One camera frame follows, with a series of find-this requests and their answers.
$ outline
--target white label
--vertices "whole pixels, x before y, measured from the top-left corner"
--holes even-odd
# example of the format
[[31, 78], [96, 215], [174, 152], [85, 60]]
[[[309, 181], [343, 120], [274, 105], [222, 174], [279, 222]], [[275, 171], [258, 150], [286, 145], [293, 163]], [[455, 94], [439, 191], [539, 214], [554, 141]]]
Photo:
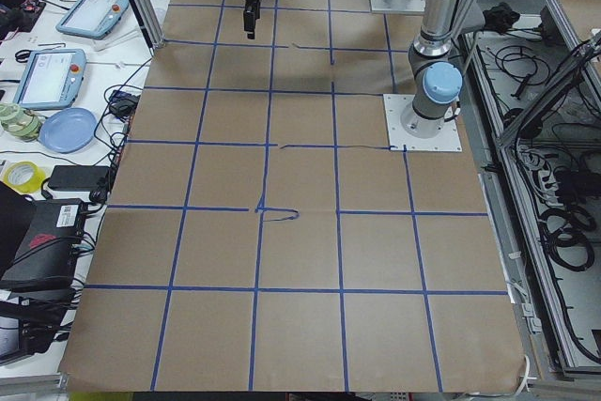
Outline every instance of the white label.
[[78, 206], [63, 206], [60, 208], [56, 227], [73, 227], [77, 219]]

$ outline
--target black electronic device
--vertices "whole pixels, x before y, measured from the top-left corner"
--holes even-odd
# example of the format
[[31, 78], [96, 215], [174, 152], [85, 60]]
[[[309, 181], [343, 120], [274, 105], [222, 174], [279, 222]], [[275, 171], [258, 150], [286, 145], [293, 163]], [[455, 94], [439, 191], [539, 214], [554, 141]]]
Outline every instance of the black electronic device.
[[562, 170], [555, 172], [555, 178], [559, 184], [556, 194], [564, 204], [586, 202], [587, 197], [601, 196], [599, 173]]
[[30, 202], [0, 183], [0, 207], [1, 282], [64, 276], [64, 287], [70, 286], [76, 263], [72, 246], [84, 231], [84, 202]]
[[14, 259], [35, 214], [33, 202], [0, 182], [0, 275]]
[[48, 188], [65, 192], [90, 192], [110, 188], [108, 166], [58, 165], [48, 179]]
[[12, 266], [2, 281], [30, 281], [64, 277], [63, 286], [75, 272], [77, 254], [73, 245], [81, 241], [84, 231], [84, 202], [81, 199], [35, 201], [36, 212]]
[[130, 116], [138, 107], [139, 100], [138, 95], [115, 89], [109, 97], [109, 112], [120, 118]]
[[46, 352], [74, 293], [72, 288], [67, 288], [0, 301], [0, 364]]
[[46, 8], [46, 2], [42, 0], [25, 0], [21, 4], [23, 18], [19, 24], [20, 32], [31, 32], [39, 19], [42, 11]]

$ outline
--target blue tape grid line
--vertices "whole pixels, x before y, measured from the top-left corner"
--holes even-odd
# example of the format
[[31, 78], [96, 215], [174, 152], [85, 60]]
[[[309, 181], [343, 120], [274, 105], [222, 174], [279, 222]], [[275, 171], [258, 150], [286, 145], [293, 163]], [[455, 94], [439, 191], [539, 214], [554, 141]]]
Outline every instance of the blue tape grid line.
[[200, 286], [200, 285], [119, 285], [86, 284], [95, 290], [154, 290], [154, 291], [220, 291], [241, 293], [330, 293], [357, 295], [427, 295], [427, 296], [508, 296], [504, 290], [426, 290], [421, 289], [377, 289], [377, 288], [290, 288], [282, 286]]
[[263, 244], [263, 229], [265, 223], [265, 202], [267, 197], [267, 181], [269, 177], [270, 168], [270, 135], [271, 135], [271, 105], [273, 103], [273, 72], [275, 70], [275, 40], [277, 36], [277, 19], [278, 19], [278, 1], [275, 0], [275, 10], [273, 11], [273, 36], [271, 37], [271, 59], [270, 59], [270, 89], [268, 94], [267, 103], [267, 120], [265, 128], [265, 161], [263, 165], [263, 184], [261, 197], [257, 205], [256, 211], [261, 211], [259, 218], [259, 232], [258, 232], [258, 243], [256, 247], [256, 267], [254, 271], [254, 294], [253, 294], [253, 324], [251, 327], [251, 352], [249, 362], [249, 375], [248, 375], [248, 390], [251, 391], [254, 388], [254, 356], [256, 350], [256, 321], [257, 311], [259, 303], [259, 280], [261, 277], [261, 247]]
[[[194, 41], [187, 39], [166, 39], [165, 42], [172, 42], [175, 44], [189, 44], [192, 46], [210, 46], [210, 42], [205, 41]], [[346, 52], [369, 52], [369, 53], [382, 53], [382, 54], [408, 54], [407, 50], [395, 50], [395, 49], [378, 49], [368, 47], [320, 47], [320, 46], [284, 46], [284, 45], [269, 45], [269, 44], [245, 44], [245, 43], [232, 43], [232, 42], [218, 42], [217, 46], [223, 47], [243, 47], [249, 49], [301, 49], [304, 51], [346, 51]]]
[[[328, 0], [328, 34], [330, 39], [330, 64], [334, 64], [333, 34], [331, 21], [331, 0]], [[345, 313], [345, 277], [342, 253], [342, 220], [340, 217], [340, 177], [338, 165], [338, 130], [336, 121], [336, 96], [334, 82], [331, 83], [331, 118], [334, 144], [334, 184], [336, 199], [336, 245], [338, 252], [338, 287], [340, 288], [340, 336], [342, 345], [342, 370], [345, 392], [349, 391], [348, 356], [347, 356], [347, 316]]]
[[403, 164], [405, 165], [405, 172], [407, 177], [407, 187], [409, 195], [409, 206], [411, 208], [411, 220], [413, 222], [413, 236], [415, 238], [415, 247], [417, 249], [417, 258], [420, 266], [420, 277], [422, 278], [422, 290], [424, 291], [424, 305], [425, 315], [428, 323], [428, 330], [430, 334], [430, 346], [432, 347], [432, 358], [434, 360], [434, 370], [436, 372], [436, 381], [439, 385], [439, 392], [443, 392], [442, 376], [440, 374], [439, 355], [436, 349], [436, 337], [434, 335], [434, 325], [432, 324], [432, 312], [430, 310], [430, 301], [428, 299], [427, 284], [425, 281], [424, 271], [424, 259], [422, 256], [422, 247], [420, 244], [420, 233], [417, 225], [417, 216], [415, 215], [415, 202], [413, 200], [413, 188], [411, 186], [411, 173], [409, 171], [409, 161], [407, 156], [407, 150], [403, 151]]
[[[410, 211], [373, 211], [373, 210], [343, 210], [340, 207], [340, 180], [339, 180], [339, 167], [338, 167], [338, 149], [342, 148], [338, 146], [337, 141], [337, 118], [336, 118], [336, 96], [344, 96], [344, 95], [374, 95], [374, 93], [338, 93], [335, 91], [334, 83], [331, 84], [330, 92], [315, 92], [315, 91], [287, 91], [287, 90], [275, 90], [273, 89], [273, 72], [274, 72], [274, 56], [276, 49], [285, 48], [287, 46], [278, 46], [276, 45], [276, 27], [277, 27], [277, 12], [278, 9], [289, 9], [289, 10], [306, 10], [309, 8], [278, 8], [278, 0], [275, 0], [274, 10], [274, 24], [273, 24], [273, 38], [271, 45], [256, 45], [256, 44], [228, 44], [228, 43], [220, 43], [219, 35], [223, 22], [223, 12], [226, 8], [236, 8], [239, 7], [230, 7], [225, 4], [225, 0], [222, 0], [220, 6], [215, 5], [203, 5], [203, 4], [173, 4], [174, 6], [181, 7], [207, 7], [207, 8], [219, 8], [220, 16], [219, 21], [217, 23], [217, 29], [215, 32], [215, 40], [212, 43], [202, 42], [202, 41], [188, 41], [188, 40], [176, 40], [171, 39], [171, 42], [175, 43], [186, 43], [192, 45], [210, 45], [212, 46], [212, 55], [210, 60], [210, 66], [208, 71], [207, 83], [205, 87], [179, 87], [179, 86], [147, 86], [146, 89], [162, 89], [162, 90], [191, 90], [191, 91], [199, 91], [204, 92], [204, 102], [201, 111], [201, 115], [199, 118], [199, 124], [196, 134], [195, 141], [162, 141], [162, 140], [130, 140], [130, 143], [135, 144], [166, 144], [166, 145], [184, 145], [184, 146], [194, 146], [193, 153], [193, 161], [191, 165], [191, 170], [188, 179], [188, 185], [186, 190], [185, 202], [183, 206], [136, 206], [136, 205], [114, 205], [110, 206], [110, 208], [147, 208], [147, 209], [173, 209], [173, 210], [181, 210], [181, 220], [177, 235], [177, 244], [176, 249], [174, 251], [174, 258], [172, 262], [171, 274], [168, 285], [87, 285], [88, 288], [95, 289], [107, 289], [107, 290], [160, 290], [166, 291], [166, 300], [165, 306], [163, 310], [162, 317], [162, 327], [160, 333], [159, 344], [156, 352], [155, 365], [152, 375], [152, 381], [150, 385], [150, 390], [156, 390], [157, 379], [160, 372], [161, 367], [161, 356], [162, 356], [162, 346], [164, 342], [164, 336], [166, 333], [166, 328], [168, 326], [168, 316], [171, 302], [172, 293], [178, 291], [195, 291], [195, 292], [240, 292], [240, 293], [253, 293], [253, 314], [252, 314], [252, 339], [251, 339], [251, 349], [250, 349], [250, 361], [249, 361], [249, 380], [248, 380], [248, 390], [251, 391], [254, 388], [254, 358], [255, 358], [255, 349], [256, 349], [256, 328], [257, 328], [257, 311], [258, 311], [258, 302], [259, 302], [259, 294], [260, 293], [331, 293], [331, 294], [339, 294], [340, 296], [340, 315], [341, 315], [341, 345], [342, 345], [342, 359], [343, 359], [343, 377], [344, 377], [344, 385], [345, 391], [349, 391], [349, 377], [348, 377], [348, 363], [347, 363], [347, 338], [346, 338], [346, 318], [345, 318], [345, 295], [346, 294], [386, 294], [386, 295], [419, 295], [424, 297], [424, 305], [427, 316], [428, 330], [430, 335], [430, 344], [432, 347], [432, 355], [436, 370], [437, 383], [439, 387], [439, 391], [443, 391], [440, 369], [439, 369], [439, 359], [436, 349], [436, 340], [432, 322], [432, 316], [430, 312], [429, 305], [429, 296], [507, 296], [507, 291], [498, 291], [498, 290], [428, 290], [425, 281], [424, 275], [424, 263], [422, 259], [422, 251], [420, 247], [420, 239], [419, 239], [419, 231], [417, 225], [417, 217], [419, 216], [428, 216], [428, 215], [436, 215], [436, 216], [487, 216], [486, 213], [480, 212], [417, 212], [415, 211], [415, 206], [413, 202], [413, 193], [411, 187], [410, 173], [408, 169], [408, 157], [407, 152], [403, 152], [403, 159], [405, 164], [405, 170], [407, 173], [407, 181], [408, 181], [408, 191], [409, 191], [409, 203], [410, 203]], [[398, 51], [394, 50], [391, 45], [391, 38], [389, 34], [389, 27], [387, 18], [384, 16], [384, 31], [386, 34], [387, 40], [387, 49], [347, 49], [347, 48], [335, 48], [333, 47], [333, 38], [332, 38], [332, 19], [331, 14], [333, 12], [348, 12], [348, 13], [369, 13], [369, 11], [351, 11], [351, 10], [333, 10], [331, 9], [331, 0], [328, 0], [328, 8], [327, 9], [316, 9], [311, 8], [312, 11], [327, 11], [328, 13], [328, 21], [329, 21], [329, 40], [330, 46], [328, 48], [320, 48], [320, 47], [303, 47], [302, 49], [308, 50], [323, 50], [329, 51], [331, 64], [334, 64], [334, 52], [335, 51], [352, 51], [352, 52], [385, 52], [389, 56], [390, 68], [391, 68], [391, 77], [393, 81], [393, 89], [396, 91], [396, 82], [394, 79], [394, 64], [393, 64], [393, 55], [397, 54], [406, 54], [407, 51]], [[232, 47], [250, 47], [250, 48], [266, 48], [271, 49], [271, 61], [270, 61], [270, 87], [269, 89], [238, 89], [238, 88], [211, 88], [210, 87], [210, 78], [213, 72], [215, 55], [217, 53], [217, 49], [220, 46], [232, 46]], [[211, 91], [225, 91], [225, 92], [254, 92], [254, 93], [266, 93], [269, 96], [268, 101], [268, 117], [267, 117], [267, 129], [266, 129], [266, 142], [265, 143], [211, 143], [211, 142], [203, 142], [200, 140], [203, 120], [205, 116], [205, 109], [207, 106], [207, 98], [208, 94]], [[333, 149], [334, 156], [334, 175], [335, 175], [335, 199], [336, 199], [336, 223], [337, 223], [337, 251], [338, 251], [338, 275], [339, 275], [339, 287], [338, 288], [286, 288], [286, 287], [260, 287], [260, 265], [261, 265], [261, 247], [263, 240], [263, 229], [265, 223], [265, 212], [269, 210], [265, 206], [266, 201], [266, 189], [267, 189], [267, 181], [268, 181], [268, 171], [269, 171], [269, 157], [270, 157], [270, 148], [276, 147], [278, 145], [270, 143], [270, 112], [272, 99], [274, 94], [306, 94], [306, 95], [314, 95], [314, 94], [324, 94], [331, 95], [331, 108], [332, 108], [332, 120], [333, 120], [333, 146], [320, 146], [320, 145], [290, 145], [291, 147], [327, 147]], [[184, 225], [186, 222], [186, 213], [188, 210], [203, 210], [203, 211], [233, 211], [233, 212], [249, 212], [248, 208], [231, 208], [231, 207], [193, 207], [189, 205], [190, 194], [192, 190], [193, 184], [193, 175], [194, 170], [197, 165], [198, 151], [200, 146], [235, 146], [235, 147], [264, 147], [265, 148], [265, 164], [264, 164], [264, 175], [263, 175], [263, 188], [262, 195], [259, 199], [259, 204], [257, 205], [256, 212], [260, 212], [259, 219], [259, 232], [258, 232], [258, 241], [257, 241], [257, 250], [256, 250], [256, 261], [255, 261], [255, 275], [254, 275], [254, 286], [252, 287], [240, 287], [240, 286], [189, 286], [189, 285], [175, 285], [175, 277], [177, 270], [177, 260], [180, 244], [182, 241]], [[360, 288], [345, 288], [344, 285], [344, 267], [343, 267], [343, 242], [342, 242], [342, 225], [341, 219], [342, 215], [407, 215], [411, 216], [413, 221], [413, 231], [415, 236], [416, 248], [418, 253], [418, 260], [420, 266], [420, 274], [422, 279], [422, 289], [360, 289]]]
[[[213, 66], [215, 63], [215, 54], [217, 53], [217, 40], [219, 39], [219, 32], [221, 30], [221, 23], [222, 23], [222, 19], [223, 19], [223, 5], [225, 3], [225, 0], [222, 0], [222, 8], [220, 9], [220, 13], [219, 13], [219, 20], [217, 22], [217, 29], [215, 30], [215, 40], [213, 41], [213, 50], [212, 50], [212, 54], [211, 54], [211, 58], [210, 58], [210, 64], [208, 67], [208, 74], [207, 74], [207, 88], [210, 86], [210, 77], [212, 75], [213, 72]], [[198, 121], [198, 129], [196, 131], [196, 142], [200, 142], [200, 134], [202, 131], [202, 127], [203, 127], [203, 119], [205, 117], [205, 110], [207, 108], [207, 96], [208, 96], [208, 91], [205, 91], [205, 98], [203, 101], [203, 106], [202, 106], [202, 110], [200, 112], [200, 118]], [[174, 256], [173, 256], [173, 263], [171, 265], [171, 275], [169, 277], [169, 286], [167, 287], [167, 296], [165, 299], [165, 306], [164, 306], [164, 310], [163, 310], [163, 314], [162, 314], [162, 324], [161, 324], [161, 333], [159, 335], [159, 344], [157, 346], [157, 353], [156, 353], [156, 357], [155, 357], [155, 363], [154, 363], [154, 369], [152, 372], [152, 380], [150, 382], [150, 391], [155, 391], [156, 387], [157, 387], [157, 378], [159, 376], [159, 370], [161, 367], [161, 355], [162, 355], [162, 344], [164, 342], [164, 337], [165, 337], [165, 332], [166, 332], [166, 328], [167, 328], [167, 319], [169, 317], [169, 308], [171, 305], [171, 294], [173, 291], [173, 285], [176, 279], [176, 270], [177, 270], [177, 259], [179, 257], [179, 249], [181, 246], [181, 241], [182, 241], [182, 236], [183, 236], [183, 230], [184, 230], [184, 225], [186, 223], [186, 213], [188, 211], [187, 206], [190, 202], [190, 194], [192, 192], [192, 185], [193, 185], [193, 178], [194, 178], [194, 169], [196, 166], [196, 160], [198, 157], [198, 148], [199, 148], [199, 144], [196, 143], [194, 145], [194, 152], [193, 152], [193, 159], [192, 159], [192, 164], [190, 167], [190, 174], [188, 176], [188, 185], [186, 187], [186, 196], [184, 198], [184, 205], [183, 205], [183, 209], [181, 212], [181, 220], [179, 223], [179, 230], [177, 232], [177, 242], [176, 242], [176, 249], [174, 251]]]

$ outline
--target blue plate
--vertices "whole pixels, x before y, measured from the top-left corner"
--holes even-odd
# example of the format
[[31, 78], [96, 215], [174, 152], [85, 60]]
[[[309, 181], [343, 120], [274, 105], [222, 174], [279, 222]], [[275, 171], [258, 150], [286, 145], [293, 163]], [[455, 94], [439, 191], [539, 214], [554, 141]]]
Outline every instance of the blue plate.
[[89, 110], [67, 108], [46, 119], [39, 131], [39, 141], [54, 152], [74, 152], [94, 138], [96, 123]]

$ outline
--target screen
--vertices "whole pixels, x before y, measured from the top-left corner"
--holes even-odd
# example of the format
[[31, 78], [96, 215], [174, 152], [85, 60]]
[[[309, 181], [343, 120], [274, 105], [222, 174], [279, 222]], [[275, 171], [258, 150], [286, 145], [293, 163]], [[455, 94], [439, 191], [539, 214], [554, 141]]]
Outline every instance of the screen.
[[21, 103], [60, 101], [73, 54], [39, 54], [31, 65]]
[[84, 0], [63, 23], [65, 27], [95, 31], [118, 0]]

